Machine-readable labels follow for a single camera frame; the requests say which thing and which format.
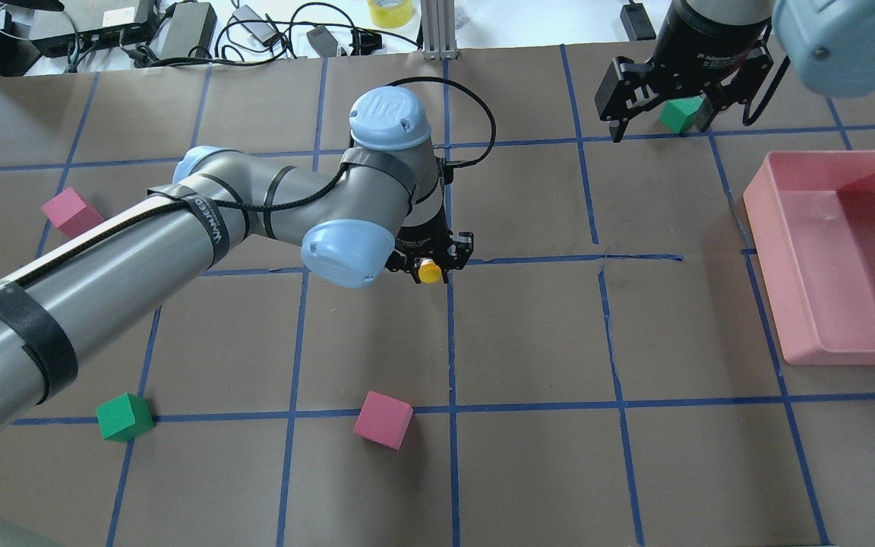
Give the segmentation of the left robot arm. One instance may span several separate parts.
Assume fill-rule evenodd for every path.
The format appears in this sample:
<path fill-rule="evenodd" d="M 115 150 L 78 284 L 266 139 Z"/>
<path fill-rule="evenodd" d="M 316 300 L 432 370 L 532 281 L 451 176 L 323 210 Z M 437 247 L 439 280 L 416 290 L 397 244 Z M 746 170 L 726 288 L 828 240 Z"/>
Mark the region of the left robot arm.
<path fill-rule="evenodd" d="M 298 246 L 307 270 L 341 287 L 385 270 L 447 283 L 475 249 L 444 206 L 471 160 L 434 151 L 425 107 L 398 83 L 362 94 L 349 127 L 333 175 L 194 147 L 135 207 L 0 278 L 0 431 L 250 236 Z"/>

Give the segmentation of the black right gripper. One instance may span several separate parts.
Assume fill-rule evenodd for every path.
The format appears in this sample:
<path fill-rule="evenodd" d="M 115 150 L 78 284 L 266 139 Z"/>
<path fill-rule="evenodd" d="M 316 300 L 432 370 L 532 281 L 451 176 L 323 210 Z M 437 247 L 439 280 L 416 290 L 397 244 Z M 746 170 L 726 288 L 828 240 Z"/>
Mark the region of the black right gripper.
<path fill-rule="evenodd" d="M 764 38 L 772 14 L 771 1 L 672 2 L 650 62 L 613 58 L 595 93 L 612 142 L 621 142 L 629 121 L 668 98 L 710 94 L 727 77 L 726 93 L 753 96 L 773 65 Z M 708 131 L 718 114 L 719 98 L 703 97 L 697 130 Z"/>

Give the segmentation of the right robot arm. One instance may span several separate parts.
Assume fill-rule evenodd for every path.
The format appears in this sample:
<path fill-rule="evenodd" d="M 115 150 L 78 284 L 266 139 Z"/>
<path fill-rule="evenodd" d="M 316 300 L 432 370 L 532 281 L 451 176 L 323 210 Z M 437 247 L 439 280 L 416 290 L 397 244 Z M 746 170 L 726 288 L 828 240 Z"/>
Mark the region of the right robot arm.
<path fill-rule="evenodd" d="M 874 93 L 875 1 L 674 1 L 652 55 L 612 59 L 594 104 L 613 142 L 681 98 L 702 98 L 698 131 L 733 105 L 752 125 L 789 68 L 819 96 Z"/>

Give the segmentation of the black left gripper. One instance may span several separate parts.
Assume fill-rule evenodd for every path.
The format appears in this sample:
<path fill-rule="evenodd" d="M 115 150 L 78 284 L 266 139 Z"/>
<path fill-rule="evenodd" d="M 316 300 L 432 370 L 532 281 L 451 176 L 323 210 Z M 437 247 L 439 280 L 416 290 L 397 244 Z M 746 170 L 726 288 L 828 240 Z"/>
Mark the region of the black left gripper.
<path fill-rule="evenodd" d="M 450 283 L 453 271 L 462 270 L 475 251 L 475 233 L 451 232 L 444 210 L 444 184 L 435 179 L 416 189 L 409 215 L 396 236 L 395 248 L 384 267 L 392 273 L 409 274 L 422 283 L 419 269 L 423 258 L 440 263 L 442 283 Z"/>

